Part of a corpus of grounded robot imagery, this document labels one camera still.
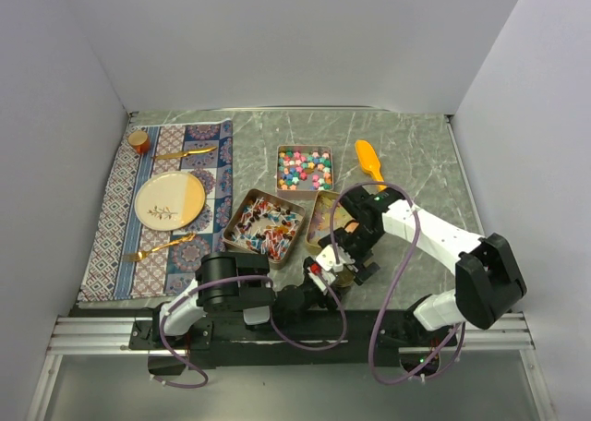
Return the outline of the round wooden jar lid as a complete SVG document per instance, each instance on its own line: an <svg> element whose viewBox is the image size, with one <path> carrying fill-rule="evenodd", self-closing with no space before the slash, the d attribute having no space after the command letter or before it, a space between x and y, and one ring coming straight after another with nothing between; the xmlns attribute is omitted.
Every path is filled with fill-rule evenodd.
<svg viewBox="0 0 591 421"><path fill-rule="evenodd" d="M341 272L339 275L336 276L334 282L332 283L332 286L337 288L346 288L352 286L354 282L354 275Z"/></svg>

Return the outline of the gold tin of lollipops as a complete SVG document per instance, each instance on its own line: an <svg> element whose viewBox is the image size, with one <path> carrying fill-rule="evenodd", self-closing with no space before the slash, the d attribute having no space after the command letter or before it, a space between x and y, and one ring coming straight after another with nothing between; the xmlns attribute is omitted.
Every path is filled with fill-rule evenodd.
<svg viewBox="0 0 591 421"><path fill-rule="evenodd" d="M253 188L224 229L223 242L228 249L264 255L279 270L287 264L305 222L303 207Z"/></svg>

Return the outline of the yellow plastic scoop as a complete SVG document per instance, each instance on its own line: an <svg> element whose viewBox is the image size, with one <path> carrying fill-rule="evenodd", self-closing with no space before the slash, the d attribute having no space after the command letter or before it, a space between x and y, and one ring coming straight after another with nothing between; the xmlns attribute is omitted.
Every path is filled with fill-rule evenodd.
<svg viewBox="0 0 591 421"><path fill-rule="evenodd" d="M361 170L373 181L383 181L380 160L373 146L366 140L358 139L355 143L355 150Z"/></svg>

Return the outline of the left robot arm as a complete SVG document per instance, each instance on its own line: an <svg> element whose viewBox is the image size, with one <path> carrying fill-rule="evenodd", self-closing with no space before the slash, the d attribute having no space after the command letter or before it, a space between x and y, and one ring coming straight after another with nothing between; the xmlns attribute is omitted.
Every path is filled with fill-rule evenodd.
<svg viewBox="0 0 591 421"><path fill-rule="evenodd" d="M273 291L266 256L215 252L206 256L189 286L152 316L151 338L162 348L174 348L200 319L240 312L248 326L273 321L282 327L298 322L314 306L332 303L329 292L337 276L326 263L308 257L305 280Z"/></svg>

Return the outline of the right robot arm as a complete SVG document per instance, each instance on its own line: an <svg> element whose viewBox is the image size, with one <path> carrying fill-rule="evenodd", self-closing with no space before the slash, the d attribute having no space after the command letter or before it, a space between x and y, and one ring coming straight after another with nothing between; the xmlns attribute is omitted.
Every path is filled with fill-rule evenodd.
<svg viewBox="0 0 591 421"><path fill-rule="evenodd" d="M370 194L354 186L338 202L357 223L352 232L334 231L339 261L356 269L361 284L377 269L364 268L371 249L385 234L399 237L430 255L455 279L452 290L419 299L404 324L406 339L427 344L437 330L468 322L486 330L527 293L523 275L509 242L501 235L470 233L436 217L391 187Z"/></svg>

